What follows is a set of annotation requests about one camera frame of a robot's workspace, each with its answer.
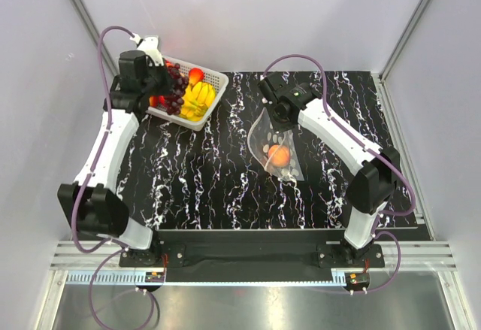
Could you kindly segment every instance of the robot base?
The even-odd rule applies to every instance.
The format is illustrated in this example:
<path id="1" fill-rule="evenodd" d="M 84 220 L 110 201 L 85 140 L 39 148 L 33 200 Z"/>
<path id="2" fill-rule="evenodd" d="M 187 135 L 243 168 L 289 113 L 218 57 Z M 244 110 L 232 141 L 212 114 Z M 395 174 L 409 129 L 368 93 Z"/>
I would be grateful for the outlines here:
<path id="1" fill-rule="evenodd" d="M 365 268 L 369 260 L 370 268 L 384 268 L 383 249 L 379 244 L 371 244 L 357 256 L 346 256 L 344 244 L 325 244 L 317 246 L 320 268 Z"/>

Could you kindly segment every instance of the clear plastic bag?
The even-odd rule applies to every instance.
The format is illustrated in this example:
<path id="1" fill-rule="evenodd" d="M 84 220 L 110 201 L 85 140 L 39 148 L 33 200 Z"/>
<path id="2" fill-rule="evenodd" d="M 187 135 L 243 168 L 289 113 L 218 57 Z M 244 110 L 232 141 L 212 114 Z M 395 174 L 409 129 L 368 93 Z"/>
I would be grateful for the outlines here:
<path id="1" fill-rule="evenodd" d="M 247 145 L 252 155 L 269 174 L 283 181 L 304 180 L 295 152 L 292 131 L 276 133 L 265 108 L 250 128 Z"/>

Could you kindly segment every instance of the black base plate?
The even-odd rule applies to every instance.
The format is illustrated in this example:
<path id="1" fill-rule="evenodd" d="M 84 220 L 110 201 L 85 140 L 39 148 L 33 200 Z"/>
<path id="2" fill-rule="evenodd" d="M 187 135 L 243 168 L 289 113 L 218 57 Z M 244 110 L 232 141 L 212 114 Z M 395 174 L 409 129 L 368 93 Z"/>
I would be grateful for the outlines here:
<path id="1" fill-rule="evenodd" d="M 183 244 L 166 244 L 162 246 L 162 255 L 167 255 L 168 268 L 183 267 L 186 247 Z M 161 268 L 162 259 L 153 259 L 148 252 L 132 250 L 120 256 L 119 266 L 121 268 Z"/>
<path id="2" fill-rule="evenodd" d="M 370 268 L 384 268 L 384 256 L 381 245 L 371 245 L 370 249 L 359 259 L 354 260 L 352 264 L 348 264 L 338 254 L 340 253 L 341 245 L 318 245 L 317 253 L 319 255 L 319 267 L 320 268 L 364 268 L 366 266 L 366 260 L 369 259 Z"/>

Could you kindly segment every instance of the cable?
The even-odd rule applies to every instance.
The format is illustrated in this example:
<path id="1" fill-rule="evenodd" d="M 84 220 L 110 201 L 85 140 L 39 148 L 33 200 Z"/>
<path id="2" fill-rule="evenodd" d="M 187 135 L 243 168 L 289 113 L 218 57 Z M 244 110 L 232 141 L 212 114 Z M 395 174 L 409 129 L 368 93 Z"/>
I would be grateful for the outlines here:
<path id="1" fill-rule="evenodd" d="M 124 253 L 126 251 L 126 249 L 120 249 L 118 251 L 116 251 L 115 253 L 112 253 L 111 255 L 107 256 L 105 258 L 104 261 L 102 261 L 100 263 L 100 265 L 97 267 L 97 269 L 95 270 L 95 272 L 93 273 L 92 275 L 92 278 L 90 279 L 90 282 L 89 282 L 89 306 L 90 306 L 90 312 L 92 313 L 92 316 L 95 320 L 95 322 L 101 327 L 101 328 L 104 328 L 106 330 L 114 330 L 113 328 L 110 328 L 108 327 L 107 325 L 105 325 L 97 316 L 97 312 L 95 311 L 95 308 L 93 307 L 93 297 L 92 297 L 92 288 L 93 288 L 93 282 L 94 280 L 96 279 L 97 277 L 97 274 L 98 272 L 101 270 L 101 268 L 110 260 L 112 259 L 113 257 L 117 256 L 117 255 L 120 255 L 121 253 Z M 145 320 L 145 322 L 140 325 L 138 328 L 136 328 L 135 330 L 141 330 L 143 328 L 145 328 L 150 320 L 152 319 L 152 316 L 153 316 L 153 309 L 155 307 L 155 303 L 156 303 L 156 299 L 154 297 L 154 295 L 152 295 L 150 292 L 148 292 L 147 290 L 144 290 L 143 291 L 144 295 L 148 295 L 150 297 L 150 312 L 149 312 L 149 316 L 147 317 L 147 320 Z"/>
<path id="2" fill-rule="evenodd" d="M 414 194 L 413 187 L 411 187 L 411 185 L 407 181 L 406 177 L 404 177 L 403 174 L 391 162 L 389 162 L 387 159 L 382 157 L 379 153 L 374 152 L 370 148 L 365 148 L 365 145 L 362 143 L 361 140 L 359 140 L 346 127 L 344 127 L 339 121 L 337 121 L 334 117 L 331 116 L 331 111 L 328 108 L 328 83 L 327 83 L 327 79 L 326 79 L 326 76 L 325 76 L 324 68 L 322 68 L 322 66 L 319 62 L 317 62 L 314 58 L 309 57 L 309 56 L 305 56 L 303 54 L 289 54 L 287 56 L 282 56 L 282 57 L 276 59 L 275 61 L 273 61 L 265 69 L 265 71 L 263 73 L 263 76 L 267 75 L 268 71 L 272 68 L 272 66 L 274 66 L 278 62 L 280 62 L 284 59 L 288 59 L 288 58 L 307 59 L 308 61 L 311 61 L 312 63 L 314 63 L 317 66 L 317 68 L 320 70 L 321 76 L 322 76 L 322 106 L 324 107 L 325 113 L 329 117 L 331 117 L 332 122 L 334 122 L 337 125 L 337 127 L 339 127 L 344 133 L 346 133 L 346 135 L 348 135 L 350 138 L 352 138 L 353 141 L 355 141 L 359 146 L 361 146 L 363 149 L 365 149 L 369 154 L 371 154 L 372 156 L 379 159 L 384 165 L 388 166 L 388 168 L 401 180 L 401 182 L 404 184 L 407 191 L 409 192 L 409 196 L 410 196 L 410 200 L 411 200 L 411 205 L 410 205 L 409 209 L 407 209 L 406 211 L 403 211 L 403 212 L 381 210 L 380 213 L 383 213 L 385 215 L 391 215 L 391 216 L 407 216 L 407 215 L 411 214 L 414 211 L 414 209 L 416 208 L 416 195 Z"/>
<path id="3" fill-rule="evenodd" d="M 82 253 L 93 253 L 94 251 L 96 251 L 99 247 L 101 247 L 102 245 L 104 245 L 105 243 L 111 241 L 117 245 L 120 245 L 122 247 L 122 249 L 116 251 L 115 253 L 109 255 L 104 261 L 101 262 L 101 264 L 97 267 L 97 269 L 95 270 L 93 276 L 92 276 L 92 279 L 90 280 L 90 283 L 89 283 L 89 307 L 90 307 L 90 312 L 92 313 L 92 316 L 94 318 L 94 320 L 97 322 L 97 324 L 99 324 L 102 328 L 104 329 L 107 329 L 107 330 L 113 330 L 112 328 L 106 326 L 97 316 L 97 312 L 95 311 L 95 308 L 93 307 L 93 299 L 92 299 L 92 288 L 93 288 L 93 282 L 95 280 L 95 278 L 97 277 L 97 274 L 98 272 L 101 270 L 101 268 L 110 260 L 112 259 L 113 257 L 119 255 L 120 253 L 124 253 L 125 251 L 128 250 L 128 245 L 123 243 L 122 241 L 118 241 L 116 239 L 109 239 L 109 238 L 105 238 L 103 239 L 102 241 L 100 241 L 98 244 L 96 244 L 94 247 L 92 247 L 91 249 L 85 249 L 82 247 L 81 243 L 79 242 L 78 240 L 78 234 L 77 234 L 77 215 L 78 215 L 78 210 L 79 210 L 79 207 L 80 207 L 80 202 L 82 200 L 82 197 L 83 197 L 83 193 L 85 192 L 85 189 L 87 187 L 87 184 L 89 183 L 90 179 L 92 178 L 93 174 L 94 174 L 94 171 L 95 171 L 95 168 L 97 166 L 97 163 L 98 163 L 98 160 L 100 159 L 100 156 L 101 156 L 101 153 L 102 153 L 102 150 L 104 149 L 104 146 L 105 146 L 105 142 L 107 141 L 107 137 L 110 133 L 110 127 L 112 126 L 112 101 L 110 100 L 110 95 L 109 95 L 109 87 L 108 87 L 108 84 L 107 84 L 107 76 L 105 75 L 105 69 L 104 69 L 104 62 L 103 62 L 103 59 L 102 59 L 102 44 L 104 42 L 104 37 L 105 35 L 109 32 L 109 31 L 112 31 L 112 30 L 120 30 L 120 31 L 123 31 L 125 33 L 127 33 L 128 35 L 130 35 L 131 37 L 134 37 L 134 33 L 132 33 L 131 31 L 129 31 L 128 29 L 124 28 L 124 27 L 121 27 L 121 26 L 110 26 L 110 27 L 107 27 L 106 29 L 104 29 L 102 31 L 102 33 L 100 34 L 99 36 L 99 39 L 98 39 L 98 43 L 97 43 L 97 60 L 98 60 L 98 66 L 100 68 L 100 74 L 101 74 L 101 79 L 102 79 L 102 84 L 103 84 L 103 87 L 104 87 L 104 94 L 105 94 L 105 103 L 107 105 L 107 127 L 104 131 L 104 135 L 101 139 L 101 143 L 100 145 L 98 146 L 98 149 L 97 149 L 97 153 L 95 154 L 95 157 L 92 161 L 92 164 L 90 165 L 90 173 L 85 177 L 85 180 L 83 181 L 82 185 L 80 186 L 80 189 L 79 189 L 79 192 L 77 193 L 77 196 L 75 198 L 75 202 L 74 202 L 74 208 L 72 210 L 72 217 L 71 217 L 71 230 L 72 230 L 72 238 L 74 240 L 74 243 L 75 243 L 75 247 Z M 139 326 L 138 328 L 136 328 L 135 330 L 141 330 L 143 328 L 145 328 L 147 326 L 147 324 L 150 322 L 150 320 L 152 319 L 152 316 L 153 316 L 153 310 L 154 310 L 154 307 L 157 306 L 158 309 L 160 309 L 160 307 L 158 306 L 158 304 L 156 303 L 156 299 L 155 297 L 150 293 L 150 292 L 147 292 L 146 290 L 144 290 L 144 294 L 148 294 L 149 297 L 150 297 L 150 300 L 151 300 L 151 307 L 150 307 L 150 313 L 149 313 L 149 316 L 147 317 L 147 320 L 144 322 L 144 324 L 142 324 L 141 326 Z"/>
<path id="4" fill-rule="evenodd" d="M 414 211 L 414 208 L 416 208 L 416 195 L 414 194 L 414 190 L 413 190 L 413 187 L 411 187 L 411 185 L 409 184 L 409 182 L 407 181 L 406 177 L 403 176 L 403 174 L 391 163 L 389 162 L 387 159 L 385 159 L 384 157 L 382 157 L 379 153 L 376 153 L 374 152 L 372 149 L 370 148 L 365 148 L 365 145 L 364 143 L 359 140 L 355 135 L 353 135 L 346 127 L 344 127 L 336 118 L 334 118 L 332 115 L 331 115 L 331 111 L 329 110 L 329 107 L 328 107 L 328 83 L 327 83 L 327 77 L 325 76 L 325 72 L 324 72 L 324 68 L 321 66 L 321 64 L 319 62 L 317 62 L 314 58 L 312 57 L 309 57 L 309 56 L 305 56 L 303 54 L 289 54 L 287 56 L 282 56 L 278 59 L 276 59 L 275 61 L 273 61 L 264 71 L 264 73 L 262 74 L 264 77 L 267 75 L 268 71 L 275 65 L 277 64 L 278 62 L 284 60 L 284 59 L 288 59 L 288 58 L 302 58 L 302 59 L 307 59 L 308 61 L 311 61 L 312 63 L 314 63 L 317 68 L 320 70 L 321 72 L 321 76 L 322 76 L 322 106 L 324 107 L 324 111 L 325 113 L 330 117 L 330 119 L 332 120 L 332 122 L 334 122 L 337 127 L 339 127 L 344 133 L 346 133 L 350 138 L 352 138 L 359 146 L 361 146 L 364 150 L 366 150 L 369 154 L 371 154 L 372 156 L 376 157 L 377 159 L 379 159 L 384 165 L 388 166 L 388 168 L 401 180 L 401 182 L 404 184 L 404 186 L 407 188 L 407 191 L 409 192 L 409 195 L 410 195 L 410 200 L 411 200 L 411 205 L 409 207 L 408 210 L 406 211 L 403 211 L 403 212 L 396 212 L 396 211 L 389 211 L 389 210 L 381 210 L 379 212 L 379 214 L 386 214 L 386 215 L 391 215 L 391 216 L 407 216 L 409 214 L 411 214 L 413 211 Z M 376 219 L 374 220 L 374 224 L 373 224 L 373 227 L 371 229 L 371 234 L 374 235 L 374 232 L 377 228 L 377 225 L 379 224 L 379 220 L 380 220 L 380 215 L 377 215 L 376 216 Z M 396 275 L 398 274 L 399 272 L 399 267 L 401 266 L 401 247 L 399 246 L 399 242 L 398 242 L 398 239 L 391 233 L 391 232 L 388 232 L 388 231 L 381 231 L 381 232 L 378 232 L 377 235 L 374 236 L 374 240 L 376 240 L 377 238 L 379 238 L 380 236 L 382 235 L 388 235 L 390 238 L 392 238 L 392 240 L 396 243 L 396 247 L 398 248 L 398 263 L 396 265 L 396 268 L 395 268 L 395 271 L 394 271 L 394 274 L 389 278 L 389 280 L 384 283 L 383 285 L 377 287 L 377 288 L 374 288 L 372 290 L 370 290 L 369 292 L 376 292 L 376 291 L 379 291 L 381 289 L 384 289 L 386 286 L 388 286 L 396 277 Z"/>
<path id="5" fill-rule="evenodd" d="M 127 28 L 121 27 L 121 26 L 110 26 L 107 27 L 102 31 L 100 34 L 100 37 L 98 38 L 98 43 L 97 43 L 97 60 L 98 60 L 98 66 L 100 67 L 100 75 L 102 79 L 102 84 L 104 87 L 104 93 L 105 93 L 105 103 L 107 104 L 107 128 L 105 129 L 104 132 L 104 137 L 102 137 L 100 146 L 98 146 L 97 153 L 95 154 L 95 157 L 92 161 L 92 164 L 90 165 L 90 173 L 85 177 L 84 182 L 82 183 L 82 186 L 80 187 L 77 197 L 75 198 L 75 203 L 74 203 L 74 209 L 72 210 L 72 217 L 71 217 L 71 229 L 72 229 L 72 238 L 75 244 L 75 247 L 82 253 L 93 253 L 96 251 L 99 247 L 101 247 L 103 244 L 105 244 L 108 241 L 112 241 L 113 243 L 120 245 L 121 247 L 127 247 L 127 244 L 124 244 L 121 241 L 115 240 L 115 239 L 108 239 L 105 238 L 104 240 L 100 241 L 98 244 L 96 244 L 93 248 L 91 249 L 85 249 L 82 247 L 81 243 L 78 240 L 78 234 L 77 234 L 77 214 L 78 214 L 78 209 L 80 207 L 80 201 L 82 201 L 83 193 L 85 192 L 85 189 L 87 188 L 87 184 L 89 183 L 90 179 L 92 178 L 92 175 L 94 173 L 95 167 L 97 166 L 97 162 L 100 159 L 100 155 L 102 153 L 102 150 L 104 149 L 105 142 L 107 141 L 108 134 L 110 132 L 110 127 L 112 126 L 112 101 L 110 100 L 109 96 L 109 88 L 107 84 L 107 76 L 105 75 L 105 69 L 104 69 L 104 61 L 102 59 L 102 44 L 104 43 L 104 37 L 105 35 L 114 30 L 120 30 L 131 37 L 134 37 L 134 33 L 129 31 Z"/>
<path id="6" fill-rule="evenodd" d="M 401 266 L 401 246 L 399 245 L 398 239 L 391 232 L 388 232 L 388 231 L 378 232 L 376 237 L 374 238 L 374 240 L 377 240 L 382 235 L 388 235 L 395 242 L 396 248 L 398 249 L 398 262 L 396 263 L 394 273 L 389 278 L 389 280 L 387 280 L 383 285 L 379 285 L 378 287 L 375 287 L 374 289 L 366 290 L 366 293 L 361 292 L 361 291 L 357 291 L 357 292 L 353 292 L 352 294 L 350 292 L 346 292 L 346 291 L 342 291 L 342 292 L 340 292 L 340 291 L 329 291 L 329 290 L 318 289 L 318 288 L 313 288 L 313 287 L 309 287 L 308 289 L 311 289 L 311 290 L 317 291 L 317 292 L 322 292 L 322 293 L 329 294 L 329 295 L 367 295 L 367 294 L 370 294 L 372 292 L 378 292 L 382 289 L 385 289 L 396 278 L 396 276 L 398 276 L 399 268 Z"/>

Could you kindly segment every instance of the black and white marble surface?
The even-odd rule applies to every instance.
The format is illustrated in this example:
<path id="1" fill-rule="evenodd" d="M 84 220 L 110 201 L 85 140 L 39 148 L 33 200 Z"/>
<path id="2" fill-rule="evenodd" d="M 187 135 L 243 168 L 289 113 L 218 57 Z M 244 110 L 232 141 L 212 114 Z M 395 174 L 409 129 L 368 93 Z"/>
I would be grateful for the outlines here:
<path id="1" fill-rule="evenodd" d="M 260 73 L 228 73 L 229 85 L 212 117 L 194 132 L 146 116 L 118 176 L 117 194 L 132 216 L 160 229 L 322 229 L 340 227 L 352 179 L 347 167 L 310 132 L 294 130 L 305 181 L 281 183 L 252 157 L 247 134 L 262 111 Z M 312 83 L 318 72 L 285 72 Z M 382 147 L 392 145 L 369 72 L 328 72 L 328 102 L 352 127 Z M 390 209 L 406 210 L 399 188 Z M 385 217 L 380 226 L 411 227 L 414 215 Z"/>

